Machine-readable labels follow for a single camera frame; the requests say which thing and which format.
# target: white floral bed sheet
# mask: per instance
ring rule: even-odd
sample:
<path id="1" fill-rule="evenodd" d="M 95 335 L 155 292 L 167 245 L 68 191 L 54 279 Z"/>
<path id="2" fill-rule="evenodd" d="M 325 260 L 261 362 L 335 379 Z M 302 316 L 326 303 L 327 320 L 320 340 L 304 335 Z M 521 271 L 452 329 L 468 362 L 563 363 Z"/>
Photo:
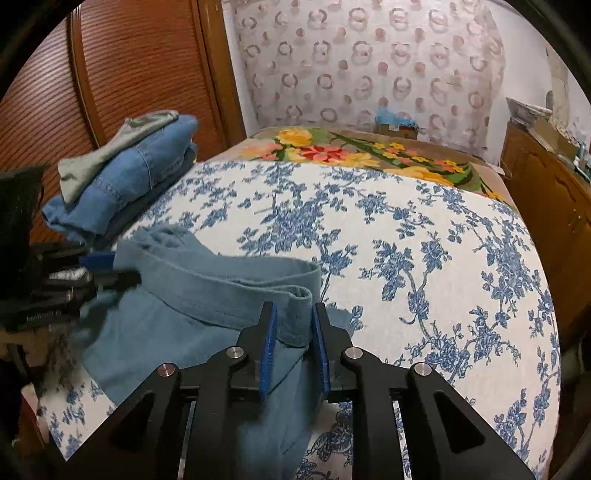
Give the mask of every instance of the white floral bed sheet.
<path id="1" fill-rule="evenodd" d="M 127 235 L 161 221 L 224 255 L 317 262 L 323 301 L 353 313 L 354 345 L 404 367 L 431 364 L 542 476 L 558 419 L 558 338 L 540 260 L 513 210 L 380 171 L 214 161 Z M 114 406 L 64 337 L 50 358 L 41 411 L 69 458 Z M 401 428 L 400 438 L 409 476 Z M 350 404 L 324 403 L 295 477 L 351 478 L 352 455 Z"/>

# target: wall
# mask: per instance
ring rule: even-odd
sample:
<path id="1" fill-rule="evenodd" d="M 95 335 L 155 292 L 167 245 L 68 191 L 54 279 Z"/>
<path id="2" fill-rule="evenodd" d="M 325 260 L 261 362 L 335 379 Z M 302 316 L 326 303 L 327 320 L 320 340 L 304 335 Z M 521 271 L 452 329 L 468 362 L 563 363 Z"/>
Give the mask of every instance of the wall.
<path id="1" fill-rule="evenodd" d="M 502 0 L 485 0 L 491 10 L 505 46 L 505 78 L 496 96 L 489 121 L 488 151 L 485 160 L 498 164 L 503 149 L 505 130 L 509 121 L 506 96 L 535 105 L 545 106 L 546 93 L 551 90 L 550 66 L 545 50 L 545 40 L 538 31 L 511 6 Z M 238 36 L 233 20 L 233 9 L 224 3 L 224 20 L 228 32 L 230 55 L 234 66 L 236 86 L 242 108 L 246 134 L 258 130 L 254 109 L 244 75 Z M 581 128 L 591 134 L 591 107 L 579 84 L 569 74 L 570 121 L 579 116 Z"/>

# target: metal screw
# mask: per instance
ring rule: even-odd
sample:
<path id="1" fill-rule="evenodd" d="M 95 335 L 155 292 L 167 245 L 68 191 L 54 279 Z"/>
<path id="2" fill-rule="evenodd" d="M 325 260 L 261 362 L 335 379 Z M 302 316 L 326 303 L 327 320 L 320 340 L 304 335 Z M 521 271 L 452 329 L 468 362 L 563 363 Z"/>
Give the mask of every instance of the metal screw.
<path id="1" fill-rule="evenodd" d="M 239 346 L 231 346 L 228 350 L 226 350 L 226 355 L 230 358 L 240 358 L 244 355 L 244 350 Z"/>
<path id="2" fill-rule="evenodd" d="M 429 364 L 416 364 L 414 366 L 414 370 L 416 373 L 418 373 L 419 375 L 421 375 L 422 377 L 426 377 L 427 375 L 429 375 L 433 369 L 431 368 L 431 365 Z"/>
<path id="3" fill-rule="evenodd" d="M 173 364 L 162 364 L 158 367 L 158 375 L 161 377 L 170 377 L 174 373 Z"/>
<path id="4" fill-rule="evenodd" d="M 363 356 L 363 350 L 361 350 L 361 348 L 357 348 L 356 346 L 350 346 L 347 348 L 347 350 L 345 350 L 345 355 L 351 360 L 357 360 Z"/>

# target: folded denim garment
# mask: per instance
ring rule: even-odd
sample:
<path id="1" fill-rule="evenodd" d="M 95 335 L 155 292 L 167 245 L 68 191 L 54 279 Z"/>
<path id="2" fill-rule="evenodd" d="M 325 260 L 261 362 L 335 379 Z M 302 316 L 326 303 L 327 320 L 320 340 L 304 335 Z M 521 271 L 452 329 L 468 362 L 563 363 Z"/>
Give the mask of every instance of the folded denim garment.
<path id="1" fill-rule="evenodd" d="M 176 110 L 159 110 L 137 118 L 127 118 L 115 136 L 103 147 L 81 157 L 60 160 L 57 163 L 57 171 L 60 173 L 60 188 L 64 202 L 75 202 L 103 165 L 117 153 L 135 145 L 177 118 Z"/>
<path id="2" fill-rule="evenodd" d="M 116 404 L 156 367 L 201 364 L 235 345 L 258 322 L 265 301 L 278 310 L 271 389 L 256 408 L 230 413 L 236 442 L 232 478 L 291 479 L 301 462 L 320 384 L 308 353 L 311 310 L 319 301 L 318 266 L 292 258 L 224 257 L 187 229 L 140 228 L 118 242 L 114 268 L 134 268 L 142 283 L 124 294 L 104 291 L 81 310 L 71 347 Z M 333 325 L 351 314 L 327 309 Z"/>
<path id="3" fill-rule="evenodd" d="M 115 156 L 88 185 L 78 200 L 66 205 L 61 195 L 43 207 L 47 225 L 70 240 L 92 242 L 105 236 L 115 215 L 175 174 L 187 159 L 194 159 L 191 137 L 197 120 L 178 120 L 152 133 Z"/>

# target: bed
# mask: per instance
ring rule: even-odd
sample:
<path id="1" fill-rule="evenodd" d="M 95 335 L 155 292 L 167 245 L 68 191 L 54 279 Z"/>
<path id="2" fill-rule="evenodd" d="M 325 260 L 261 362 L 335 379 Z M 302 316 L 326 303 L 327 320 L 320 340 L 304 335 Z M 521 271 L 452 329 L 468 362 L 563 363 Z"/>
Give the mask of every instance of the bed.
<path id="1" fill-rule="evenodd" d="M 431 364 L 542 478 L 560 360 L 547 282 L 502 182 L 443 147 L 346 131 L 265 129 L 197 164 L 123 236 L 171 222 L 224 255 L 318 263 L 353 344 Z M 69 458 L 114 405 L 52 345 L 40 414 Z M 397 407 L 405 473 L 410 475 Z M 350 404 L 322 404 L 297 479 L 352 474 Z"/>

